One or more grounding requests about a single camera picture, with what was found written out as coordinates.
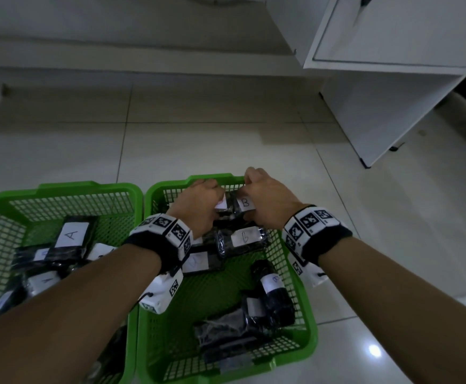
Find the wristband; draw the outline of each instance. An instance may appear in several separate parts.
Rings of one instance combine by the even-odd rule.
[[[173,277],[189,255],[192,232],[185,223],[170,215],[150,215],[130,232],[123,244],[133,244],[155,252],[162,262],[160,274]]]
[[[325,208],[311,205],[288,220],[281,236],[291,252],[319,265],[319,256],[342,238],[351,237],[352,232]]]

